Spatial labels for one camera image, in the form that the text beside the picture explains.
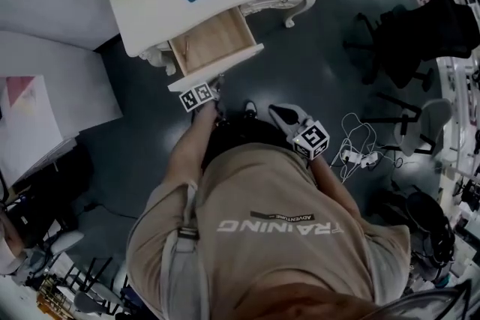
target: black office chair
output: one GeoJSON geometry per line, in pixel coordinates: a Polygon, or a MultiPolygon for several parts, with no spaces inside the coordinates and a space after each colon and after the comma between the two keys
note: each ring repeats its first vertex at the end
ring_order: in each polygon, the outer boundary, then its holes
{"type": "Polygon", "coordinates": [[[373,45],[343,42],[343,46],[376,53],[373,70],[364,78],[364,84],[374,82],[383,67],[398,88],[416,78],[422,80],[422,88],[428,91],[434,72],[430,69],[427,74],[417,73],[422,60],[442,56],[469,58],[480,44],[479,25],[472,10],[454,0],[431,0],[410,11],[399,5],[381,15],[382,23],[377,23],[376,29],[363,13],[358,14],[358,19],[367,24],[373,45]]]}

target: hand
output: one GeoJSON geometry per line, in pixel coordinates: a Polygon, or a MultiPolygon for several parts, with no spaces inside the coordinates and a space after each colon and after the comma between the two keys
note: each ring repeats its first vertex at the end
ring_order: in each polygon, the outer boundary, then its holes
{"type": "Polygon", "coordinates": [[[197,123],[202,122],[202,123],[209,123],[211,122],[212,124],[215,122],[215,119],[218,116],[217,108],[215,105],[214,100],[210,100],[209,102],[203,104],[201,106],[200,111],[195,115],[193,122],[197,123]]]}

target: backpack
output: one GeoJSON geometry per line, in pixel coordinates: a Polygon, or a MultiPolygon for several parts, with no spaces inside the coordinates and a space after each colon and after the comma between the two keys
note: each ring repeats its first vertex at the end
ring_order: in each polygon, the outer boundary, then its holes
{"type": "Polygon", "coordinates": [[[187,188],[183,226],[172,231],[163,247],[160,270],[160,302],[165,320],[209,320],[209,285],[197,248],[195,218],[197,186],[187,188]]]}

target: black shorts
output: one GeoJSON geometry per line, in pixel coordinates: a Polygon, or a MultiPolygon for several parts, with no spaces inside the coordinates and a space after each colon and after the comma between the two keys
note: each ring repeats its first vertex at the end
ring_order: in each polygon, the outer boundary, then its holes
{"type": "Polygon", "coordinates": [[[211,133],[208,143],[203,169],[218,155],[243,144],[263,143],[292,150],[282,131],[266,121],[249,117],[220,123],[211,133]]]}

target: office chair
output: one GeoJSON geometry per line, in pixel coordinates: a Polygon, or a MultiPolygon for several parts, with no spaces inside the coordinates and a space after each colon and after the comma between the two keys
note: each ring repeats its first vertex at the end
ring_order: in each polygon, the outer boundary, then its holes
{"type": "Polygon", "coordinates": [[[410,232],[411,265],[426,280],[440,284],[449,274],[454,260],[455,235],[448,218],[437,201],[422,192],[379,190],[369,202],[372,213],[379,214],[389,225],[406,225],[410,232]]]}
{"type": "Polygon", "coordinates": [[[453,116],[452,104],[449,100],[429,100],[422,108],[419,108],[380,92],[377,97],[403,108],[400,117],[361,119],[362,123],[395,124],[394,138],[397,145],[383,145],[383,149],[402,151],[408,157],[413,154],[434,156],[442,149],[439,143],[441,142],[443,128],[453,116]],[[429,145],[430,148],[422,148],[424,143],[429,145]]]}
{"type": "Polygon", "coordinates": [[[366,23],[373,45],[344,41],[343,47],[375,52],[373,70],[363,79],[364,84],[374,82],[383,67],[398,88],[416,78],[422,80],[422,88],[428,91],[434,72],[430,69],[426,74],[417,73],[421,61],[442,56],[469,58],[480,44],[475,15],[470,7],[455,4],[454,0],[431,0],[416,10],[399,5],[381,15],[376,29],[363,13],[357,17],[366,23]]]}

